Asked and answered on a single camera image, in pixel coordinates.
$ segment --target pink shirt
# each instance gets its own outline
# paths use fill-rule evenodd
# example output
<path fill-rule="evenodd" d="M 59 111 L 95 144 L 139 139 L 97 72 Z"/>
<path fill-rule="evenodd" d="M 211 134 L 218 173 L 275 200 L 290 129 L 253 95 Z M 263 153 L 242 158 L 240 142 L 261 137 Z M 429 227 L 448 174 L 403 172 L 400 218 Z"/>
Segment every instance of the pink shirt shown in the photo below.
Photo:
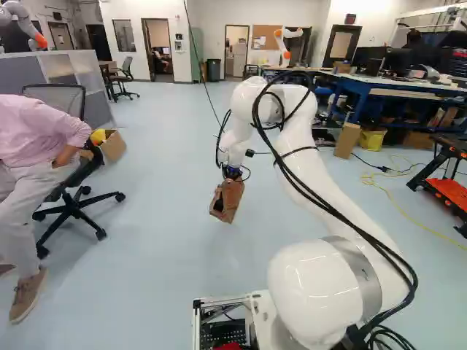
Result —
<path fill-rule="evenodd" d="M 82 147 L 88 124 L 42 101 L 0 95 L 0 160 L 9 167 L 51 161 L 65 145 Z"/>

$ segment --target gray cubicle partition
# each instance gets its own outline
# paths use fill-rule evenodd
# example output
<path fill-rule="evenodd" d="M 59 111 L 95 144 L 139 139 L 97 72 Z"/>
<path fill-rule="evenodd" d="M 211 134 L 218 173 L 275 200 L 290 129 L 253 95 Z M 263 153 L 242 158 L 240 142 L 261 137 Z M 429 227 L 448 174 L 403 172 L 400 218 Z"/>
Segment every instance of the gray cubicle partition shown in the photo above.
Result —
<path fill-rule="evenodd" d="M 40 83 L 79 84 L 86 88 L 85 121 L 98 128 L 115 125 L 94 50 L 0 54 L 0 94 L 21 94 Z"/>

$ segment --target window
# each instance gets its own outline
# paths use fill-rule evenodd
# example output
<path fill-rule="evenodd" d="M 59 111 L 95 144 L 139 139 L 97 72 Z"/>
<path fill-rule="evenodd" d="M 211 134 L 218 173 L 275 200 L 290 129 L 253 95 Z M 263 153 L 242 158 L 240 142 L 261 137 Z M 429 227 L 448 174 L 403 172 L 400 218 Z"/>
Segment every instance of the window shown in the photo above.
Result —
<path fill-rule="evenodd" d="M 114 23 L 115 38 L 118 50 L 121 52 L 136 52 L 134 44 L 133 28 L 130 20 L 112 20 Z"/>

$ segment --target yellow bin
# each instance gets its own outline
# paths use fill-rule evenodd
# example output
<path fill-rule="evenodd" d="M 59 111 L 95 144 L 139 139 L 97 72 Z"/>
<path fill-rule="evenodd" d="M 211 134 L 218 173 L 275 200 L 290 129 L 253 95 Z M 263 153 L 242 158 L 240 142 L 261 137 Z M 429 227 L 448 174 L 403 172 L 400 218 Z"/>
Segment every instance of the yellow bin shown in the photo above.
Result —
<path fill-rule="evenodd" d="M 360 147 L 368 151 L 380 151 L 382 148 L 382 140 L 387 133 L 387 129 L 378 128 L 375 130 L 362 130 L 358 144 Z"/>

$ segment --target chair wheel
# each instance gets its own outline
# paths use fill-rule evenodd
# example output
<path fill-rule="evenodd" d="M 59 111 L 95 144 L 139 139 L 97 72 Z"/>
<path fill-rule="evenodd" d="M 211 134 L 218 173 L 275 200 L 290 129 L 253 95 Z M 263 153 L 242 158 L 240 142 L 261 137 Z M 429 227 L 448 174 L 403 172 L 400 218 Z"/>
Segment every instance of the chair wheel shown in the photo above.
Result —
<path fill-rule="evenodd" d="M 45 219 L 45 214 L 43 214 L 43 213 L 38 212 L 38 213 L 32 214 L 32 220 L 34 220 L 34 221 L 41 222 L 41 221 L 44 221 L 44 219 Z"/>
<path fill-rule="evenodd" d="M 126 198 L 126 195 L 124 195 L 123 193 L 119 193 L 115 196 L 115 200 L 120 203 L 120 202 L 123 202 Z"/>
<path fill-rule="evenodd" d="M 37 247 L 37 257 L 42 260 L 46 258 L 50 254 L 50 250 L 45 248 L 44 246 Z"/>
<path fill-rule="evenodd" d="M 98 241 L 103 241 L 107 237 L 107 233 L 104 229 L 97 230 L 96 237 Z"/>
<path fill-rule="evenodd" d="M 82 190 L 81 190 L 81 193 L 83 195 L 88 195 L 90 193 L 90 190 L 91 190 L 91 188 L 89 186 L 83 186 Z"/>

